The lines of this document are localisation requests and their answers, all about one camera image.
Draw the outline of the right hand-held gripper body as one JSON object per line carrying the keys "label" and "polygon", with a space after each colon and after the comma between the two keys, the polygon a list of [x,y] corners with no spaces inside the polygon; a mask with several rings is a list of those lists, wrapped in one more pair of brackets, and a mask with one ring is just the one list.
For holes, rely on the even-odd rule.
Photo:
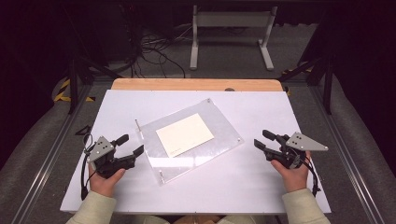
{"label": "right hand-held gripper body", "polygon": [[315,141],[314,139],[295,132],[292,136],[280,135],[282,141],[280,150],[275,151],[270,148],[269,153],[264,154],[268,161],[279,161],[287,169],[297,169],[305,161],[307,151],[327,151],[329,148]]}

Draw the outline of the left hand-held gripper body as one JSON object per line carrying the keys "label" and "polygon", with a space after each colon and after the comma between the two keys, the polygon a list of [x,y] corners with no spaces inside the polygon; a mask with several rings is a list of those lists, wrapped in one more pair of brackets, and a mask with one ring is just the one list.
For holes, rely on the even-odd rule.
{"label": "left hand-held gripper body", "polygon": [[116,158],[116,147],[113,147],[111,142],[100,136],[88,151],[88,163],[91,163],[94,171],[103,178],[113,176],[119,169],[134,168],[135,164],[135,162],[128,162],[127,156]]}

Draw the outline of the clear acrylic frame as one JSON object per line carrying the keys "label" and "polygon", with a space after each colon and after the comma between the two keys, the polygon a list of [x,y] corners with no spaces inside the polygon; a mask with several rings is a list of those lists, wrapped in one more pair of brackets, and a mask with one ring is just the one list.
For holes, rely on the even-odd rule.
{"label": "clear acrylic frame", "polygon": [[[214,138],[174,158],[168,157],[156,131],[195,113],[201,116]],[[243,137],[210,98],[142,126],[141,133],[148,162],[161,185],[160,170],[166,184],[244,143]]]}

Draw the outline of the person's right hand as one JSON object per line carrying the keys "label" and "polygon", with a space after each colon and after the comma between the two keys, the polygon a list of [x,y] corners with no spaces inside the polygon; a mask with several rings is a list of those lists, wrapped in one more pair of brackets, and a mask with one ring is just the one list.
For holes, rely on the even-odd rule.
{"label": "person's right hand", "polygon": [[296,190],[307,188],[307,178],[309,173],[307,166],[302,165],[297,169],[287,169],[276,160],[272,160],[271,164],[282,176],[286,192],[294,192]]}

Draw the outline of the person's left hand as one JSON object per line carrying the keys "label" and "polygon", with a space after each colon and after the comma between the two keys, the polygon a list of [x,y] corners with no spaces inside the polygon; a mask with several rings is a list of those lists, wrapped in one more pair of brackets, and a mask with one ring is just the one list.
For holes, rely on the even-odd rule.
{"label": "person's left hand", "polygon": [[123,178],[126,170],[119,169],[113,176],[103,178],[99,176],[94,169],[89,166],[90,190],[100,195],[112,198],[116,184]]}

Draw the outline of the cream paper card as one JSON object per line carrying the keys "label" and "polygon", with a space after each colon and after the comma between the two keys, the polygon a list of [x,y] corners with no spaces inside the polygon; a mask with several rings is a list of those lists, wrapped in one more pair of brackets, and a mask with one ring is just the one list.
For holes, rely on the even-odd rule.
{"label": "cream paper card", "polygon": [[168,157],[174,158],[212,140],[214,134],[198,113],[156,131]]}

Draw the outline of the yellow black floor tape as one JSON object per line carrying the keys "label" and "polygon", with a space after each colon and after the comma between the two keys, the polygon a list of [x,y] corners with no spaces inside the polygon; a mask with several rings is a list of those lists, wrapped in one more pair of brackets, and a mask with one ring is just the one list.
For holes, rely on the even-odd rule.
{"label": "yellow black floor tape", "polygon": [[64,93],[66,89],[70,86],[70,79],[67,78],[64,83],[61,85],[61,88],[58,90],[56,93],[53,101],[54,102],[70,102],[71,97],[70,96],[65,96]]}

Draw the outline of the black tripod stand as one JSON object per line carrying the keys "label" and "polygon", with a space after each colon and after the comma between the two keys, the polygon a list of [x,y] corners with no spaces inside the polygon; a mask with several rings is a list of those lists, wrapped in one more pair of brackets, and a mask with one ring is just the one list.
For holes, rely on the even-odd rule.
{"label": "black tripod stand", "polygon": [[64,46],[69,58],[68,77],[70,80],[71,105],[69,113],[77,110],[80,99],[78,81],[83,85],[94,82],[91,67],[112,79],[120,78],[116,72],[106,68],[107,61],[100,44],[99,34],[94,29],[91,14],[86,6],[61,4],[63,13]]}
{"label": "black tripod stand", "polygon": [[322,96],[322,103],[325,111],[330,115],[331,111],[331,95],[332,95],[332,47],[330,40],[332,40],[333,31],[332,12],[328,9],[318,24],[317,29],[312,34],[308,44],[301,56],[297,67],[291,71],[286,72],[277,80],[285,82],[302,72],[311,68],[311,72],[305,79],[308,86],[317,86],[319,82],[324,79],[324,90]]}

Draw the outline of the wooden table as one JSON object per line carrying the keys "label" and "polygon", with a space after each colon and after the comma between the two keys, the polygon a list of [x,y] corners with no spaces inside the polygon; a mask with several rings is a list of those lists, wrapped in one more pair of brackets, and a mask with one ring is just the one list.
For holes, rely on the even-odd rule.
{"label": "wooden table", "polygon": [[276,79],[117,78],[112,90],[124,91],[283,91]]}

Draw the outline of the white metal stand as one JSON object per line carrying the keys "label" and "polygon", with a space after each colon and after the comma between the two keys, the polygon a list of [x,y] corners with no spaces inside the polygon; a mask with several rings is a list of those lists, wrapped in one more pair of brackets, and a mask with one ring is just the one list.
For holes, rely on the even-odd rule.
{"label": "white metal stand", "polygon": [[274,64],[269,54],[267,44],[269,41],[272,28],[275,24],[277,7],[257,12],[247,11],[200,11],[198,6],[193,7],[192,13],[192,44],[190,70],[198,68],[199,40],[198,29],[200,27],[254,27],[263,28],[265,30],[262,39],[258,40],[262,58],[266,69],[273,71]]}

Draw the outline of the aluminium rail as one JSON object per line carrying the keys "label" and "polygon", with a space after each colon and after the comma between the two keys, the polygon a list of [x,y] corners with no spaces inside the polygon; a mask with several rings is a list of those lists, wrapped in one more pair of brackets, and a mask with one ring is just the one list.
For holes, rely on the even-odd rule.
{"label": "aluminium rail", "polygon": [[82,108],[82,105],[85,102],[91,88],[91,85],[83,85],[81,87],[81,90],[78,93],[78,99],[76,100],[74,110],[65,117],[64,123],[62,124],[60,131],[56,135],[56,138],[47,154],[47,157],[44,159],[41,167],[36,173],[35,179],[31,184],[29,190],[27,191],[16,215],[12,219],[11,224],[25,224],[27,218],[30,216],[42,189],[45,187],[50,177],[50,173],[52,172],[54,164],[59,157],[60,150],[64,144],[66,135],[68,134],[70,127],[75,121],[79,110]]}
{"label": "aluminium rail", "polygon": [[361,202],[366,216],[368,217],[371,224],[385,224],[384,218],[376,206],[374,198],[372,197],[370,190],[368,190],[365,180],[363,179],[356,163],[348,151],[348,147],[343,136],[336,126],[334,119],[326,111],[323,105],[323,99],[319,89],[316,87],[310,87],[309,90],[330,130],[332,138],[335,141],[336,151],[339,154],[341,163],[343,163],[343,166],[346,169],[346,173]]}

